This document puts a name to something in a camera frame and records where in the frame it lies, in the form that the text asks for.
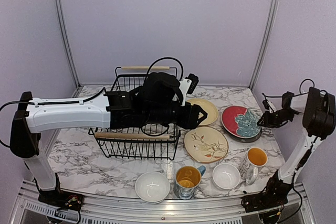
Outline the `pale yellow round plate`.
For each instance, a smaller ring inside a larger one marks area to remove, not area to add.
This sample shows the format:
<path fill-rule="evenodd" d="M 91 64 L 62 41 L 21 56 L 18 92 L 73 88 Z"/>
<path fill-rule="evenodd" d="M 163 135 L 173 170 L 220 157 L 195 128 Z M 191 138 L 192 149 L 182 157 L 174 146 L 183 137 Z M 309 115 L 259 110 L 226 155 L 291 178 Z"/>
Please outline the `pale yellow round plate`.
<path fill-rule="evenodd" d="M 213 124 L 218 118 L 218 109 L 215 105 L 205 99 L 193 98 L 189 99 L 188 102 L 191 105 L 199 105 L 206 113 L 207 118 L 203 120 L 199 126 L 208 126 Z"/>

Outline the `red and teal plate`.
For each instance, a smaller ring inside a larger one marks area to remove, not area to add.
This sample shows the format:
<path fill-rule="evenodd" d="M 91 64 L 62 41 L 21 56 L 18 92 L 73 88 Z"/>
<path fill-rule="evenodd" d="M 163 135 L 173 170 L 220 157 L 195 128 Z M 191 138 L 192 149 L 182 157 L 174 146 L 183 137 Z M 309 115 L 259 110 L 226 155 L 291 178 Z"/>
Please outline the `red and teal plate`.
<path fill-rule="evenodd" d="M 259 119 L 260 117 L 251 109 L 237 105 L 225 108 L 221 117 L 222 123 L 226 124 L 226 126 L 237 123 L 240 126 L 243 125 L 250 128 L 255 127 Z"/>

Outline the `black wire dish rack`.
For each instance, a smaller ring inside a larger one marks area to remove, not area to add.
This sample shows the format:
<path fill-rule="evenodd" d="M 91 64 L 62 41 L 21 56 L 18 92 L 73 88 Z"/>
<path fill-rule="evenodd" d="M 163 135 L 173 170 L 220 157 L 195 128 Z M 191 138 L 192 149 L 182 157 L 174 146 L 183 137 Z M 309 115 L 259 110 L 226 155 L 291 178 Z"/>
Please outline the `black wire dish rack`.
<path fill-rule="evenodd" d="M 116 67 L 112 91 L 131 91 L 144 83 L 146 67 Z M 175 124 L 147 124 L 141 128 L 90 128 L 107 158 L 167 159 L 174 160 L 181 131 Z"/>

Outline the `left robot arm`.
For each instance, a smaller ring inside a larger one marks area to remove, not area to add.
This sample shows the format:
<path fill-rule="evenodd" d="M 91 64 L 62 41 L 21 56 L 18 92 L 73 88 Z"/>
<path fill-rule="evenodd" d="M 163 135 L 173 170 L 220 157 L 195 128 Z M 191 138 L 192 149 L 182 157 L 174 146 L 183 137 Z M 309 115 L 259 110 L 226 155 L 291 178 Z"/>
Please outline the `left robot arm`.
<path fill-rule="evenodd" d="M 148 124 L 175 124 L 192 130 L 207 118 L 199 105 L 186 100 L 197 83 L 198 77 L 193 74 L 178 79 L 165 72 L 152 72 L 130 91 L 102 89 L 81 99 L 47 100 L 24 92 L 16 102 L 18 108 L 12 121 L 9 148 L 24 160 L 40 193 L 61 206 L 66 202 L 66 193 L 60 189 L 58 175 L 39 149 L 43 131 L 73 127 L 142 128 Z"/>

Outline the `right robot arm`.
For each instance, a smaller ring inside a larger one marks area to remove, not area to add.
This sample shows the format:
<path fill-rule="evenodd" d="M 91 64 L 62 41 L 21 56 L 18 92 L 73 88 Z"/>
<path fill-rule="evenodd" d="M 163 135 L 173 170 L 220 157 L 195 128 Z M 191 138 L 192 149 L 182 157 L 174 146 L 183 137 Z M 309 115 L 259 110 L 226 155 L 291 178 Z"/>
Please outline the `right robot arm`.
<path fill-rule="evenodd" d="M 281 96 L 280 110 L 276 110 L 268 98 L 264 96 L 262 103 L 266 110 L 257 124 L 278 129 L 292 122 L 295 115 L 302 115 L 303 134 L 260 195 L 260 203 L 265 207 L 287 198 L 312 153 L 335 130 L 335 96 L 325 90 L 310 87 L 308 92 L 297 95 L 286 92 Z"/>

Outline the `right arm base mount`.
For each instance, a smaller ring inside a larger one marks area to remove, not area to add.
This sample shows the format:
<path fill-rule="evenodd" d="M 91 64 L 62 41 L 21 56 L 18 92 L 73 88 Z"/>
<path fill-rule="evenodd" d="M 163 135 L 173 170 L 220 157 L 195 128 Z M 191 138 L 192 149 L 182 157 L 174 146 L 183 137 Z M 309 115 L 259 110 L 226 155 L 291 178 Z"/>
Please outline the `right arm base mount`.
<path fill-rule="evenodd" d="M 279 196 L 275 193 L 257 193 L 246 195 L 241 199 L 241 204 L 246 212 L 266 210 L 269 208 L 285 205 L 288 202 L 286 196 Z"/>

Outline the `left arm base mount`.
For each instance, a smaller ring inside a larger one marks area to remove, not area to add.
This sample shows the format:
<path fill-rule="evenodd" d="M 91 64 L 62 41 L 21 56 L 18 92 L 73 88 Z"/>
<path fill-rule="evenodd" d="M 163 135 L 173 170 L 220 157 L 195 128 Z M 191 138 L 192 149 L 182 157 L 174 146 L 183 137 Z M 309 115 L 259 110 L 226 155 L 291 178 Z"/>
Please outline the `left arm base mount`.
<path fill-rule="evenodd" d="M 52 191 L 42 191 L 38 197 L 38 200 L 40 202 L 61 209 L 70 209 L 74 211 L 81 210 L 83 199 L 84 196 L 82 194 L 75 194 L 69 191 L 61 191 L 60 193 L 55 193 Z"/>

